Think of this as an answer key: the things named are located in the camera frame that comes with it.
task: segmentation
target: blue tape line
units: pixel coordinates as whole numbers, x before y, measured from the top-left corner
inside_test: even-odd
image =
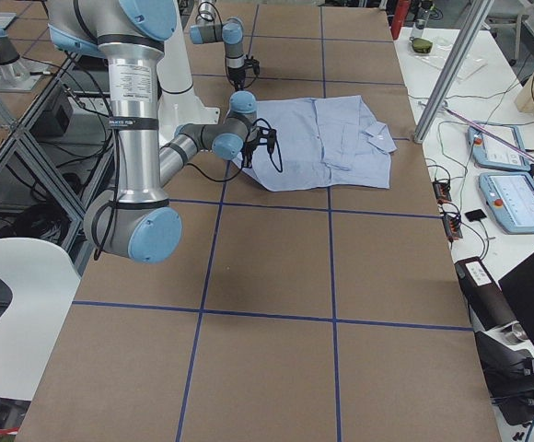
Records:
[[[322,9],[320,10],[320,19],[322,19]],[[334,272],[334,240],[332,234],[332,206],[331,206],[331,188],[327,189],[327,202],[329,206],[329,256],[331,260],[331,304],[332,304],[332,349],[334,357],[334,398],[336,405],[337,419],[337,442],[342,442],[342,415],[341,415],[341,381],[339,374],[339,338],[337,330],[337,295]]]
[[[252,39],[255,36],[255,29],[257,28],[257,17],[259,16],[259,6],[255,7],[255,18],[252,20],[252,29],[250,30],[250,40],[249,40],[249,52],[248,54],[251,54],[252,50]]]
[[[40,35],[38,36],[38,39],[35,40],[33,43],[31,43],[31,45],[30,45],[30,46],[27,48],[27,50],[24,52],[24,55],[27,55],[28,52],[30,52],[30,51],[33,49],[33,47],[36,45],[36,43],[40,41],[40,39],[42,38],[42,36],[43,36],[46,32],[48,32],[48,31],[49,31],[49,29],[46,28],[46,29],[43,31],[43,33],[40,34]]]
[[[312,322],[332,322],[332,319],[330,318],[320,318],[318,316],[282,315],[277,313],[254,313],[250,311],[205,309],[203,313],[207,315],[241,316],[245,318],[265,318],[272,320],[306,320]]]
[[[397,327],[403,329],[444,330],[450,332],[473,332],[472,327],[458,325],[411,324],[408,322],[387,322],[384,320],[337,320],[340,324],[374,325],[379,327]]]
[[[228,177],[228,170],[230,169],[230,162],[226,166],[224,178]],[[220,204],[218,206],[218,214],[215,218],[214,237],[212,238],[212,248],[210,249],[210,258],[208,260],[208,268],[205,273],[205,281],[203,282],[203,295],[200,304],[200,312],[195,326],[195,336],[193,337],[192,355],[190,357],[190,364],[187,369],[187,380],[185,382],[185,391],[183,391],[183,402],[181,403],[181,412],[179,416],[179,423],[177,425],[177,434],[175,435],[175,442],[181,441],[183,433],[183,423],[185,422],[185,412],[187,410],[187,400],[189,399],[190,386],[192,384],[193,365],[195,363],[195,356],[197,354],[197,345],[200,340],[200,331],[202,329],[203,307],[205,306],[205,299],[208,294],[208,286],[210,284],[210,274],[212,273],[212,264],[214,263],[215,245],[218,240],[218,231],[220,229],[220,218],[222,217],[222,209],[224,207],[224,196],[226,194],[227,181],[222,184],[222,195],[220,196]]]
[[[324,19],[322,17],[322,8],[319,8],[320,14],[320,49],[322,51],[322,97],[326,97],[326,64],[324,63]]]
[[[102,301],[73,301],[74,306],[92,306],[92,307],[115,307],[115,308],[134,308],[141,310],[166,310],[181,311],[186,313],[199,313],[198,308],[172,307],[172,306],[155,306],[152,304],[128,304],[122,302],[102,302]]]
[[[111,307],[111,308],[134,308],[142,310],[165,310],[165,311],[180,311],[185,313],[203,313],[210,315],[224,315],[224,316],[242,316],[249,318],[267,318],[278,320],[305,320],[312,322],[337,322],[341,324],[355,324],[355,325],[371,325],[378,327],[399,327],[406,329],[424,329],[424,330],[447,330],[455,332],[473,332],[471,327],[460,327],[457,325],[434,325],[434,324],[414,324],[409,322],[390,322],[384,320],[348,320],[337,318],[322,318],[318,316],[301,316],[301,315],[284,315],[277,313],[257,313],[251,311],[234,311],[234,310],[219,310],[219,309],[199,309],[186,307],[172,307],[172,306],[155,306],[151,304],[130,304],[121,302],[106,302],[106,301],[73,301],[73,305],[91,306],[91,307]]]
[[[293,205],[264,205],[264,204],[250,204],[250,203],[228,203],[228,202],[212,202],[203,200],[186,200],[179,198],[171,198],[175,203],[186,204],[210,204],[210,205],[225,205],[228,207],[250,207],[258,209],[278,209],[278,210],[297,210],[303,212],[321,212],[327,213],[329,209],[323,209],[318,207],[296,207]],[[349,215],[378,215],[378,216],[396,216],[404,218],[423,218],[423,219],[441,219],[440,215],[422,215],[422,214],[398,214],[392,212],[374,212],[369,210],[351,210],[351,209],[330,209],[334,214],[349,214]]]

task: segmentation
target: table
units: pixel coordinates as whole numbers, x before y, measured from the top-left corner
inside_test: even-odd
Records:
[[[424,31],[424,38],[431,41],[443,39],[444,41],[453,42],[457,35],[458,31],[456,29],[426,29]],[[409,36],[410,30],[403,29],[399,39],[395,42],[395,46],[400,59],[400,67],[404,73],[405,84],[411,96],[412,112],[415,119],[418,119],[423,111],[423,107],[419,102],[424,102],[424,99],[420,98],[430,95],[439,76],[439,70],[414,56],[410,49]],[[507,60],[488,31],[479,33],[470,49],[470,54],[476,58],[481,57],[485,61],[485,65],[468,79],[454,82],[447,94],[449,108],[463,114],[466,118],[477,121],[486,121],[492,112],[496,110],[489,121],[519,124],[525,147],[534,149],[534,114],[524,114],[517,110],[514,101],[522,87],[517,83],[517,78],[508,66]],[[503,92],[509,87],[511,87],[510,92],[504,96],[497,95],[490,99],[483,98]],[[453,97],[456,95],[470,97]],[[488,237],[492,239],[490,240],[489,252],[483,263],[492,274],[494,280],[498,281],[534,251],[534,235],[506,235],[494,222],[478,189],[478,176],[489,169],[477,167],[472,160],[469,163],[467,174],[464,174],[461,165],[443,155],[441,142],[438,138],[439,124],[442,124],[440,133],[444,146],[443,152],[463,164],[466,164],[470,157],[466,135],[467,126],[443,123],[444,121],[457,122],[458,120],[449,117],[446,113],[437,116],[423,144],[424,154],[428,158],[427,164],[438,164],[447,168],[452,177],[467,175],[465,180],[452,181],[451,194],[461,213],[482,208],[488,214],[488,218],[482,222],[486,227]],[[429,173],[434,178],[435,168],[430,168]],[[441,170],[436,174],[440,179],[446,177],[446,174]],[[481,230],[480,226],[477,226],[477,223],[476,226],[473,223],[467,224],[476,228],[484,236],[483,230]],[[482,251],[481,241],[470,231],[469,227],[463,227],[462,233],[463,240],[455,241],[451,250],[454,262],[472,256],[480,256]],[[528,348],[534,355],[534,347],[530,343],[519,345],[514,349],[518,350],[520,348]],[[503,440],[507,440],[516,432],[527,431],[526,428],[522,428],[520,425],[507,425],[500,412],[497,410],[495,412]],[[534,442],[534,434],[531,437],[531,442]]]
[[[389,124],[391,189],[270,193],[183,170],[176,253],[89,263],[17,439],[494,442],[385,14],[219,7],[245,22],[258,99],[357,94]],[[225,109],[222,49],[188,46],[198,95]]]

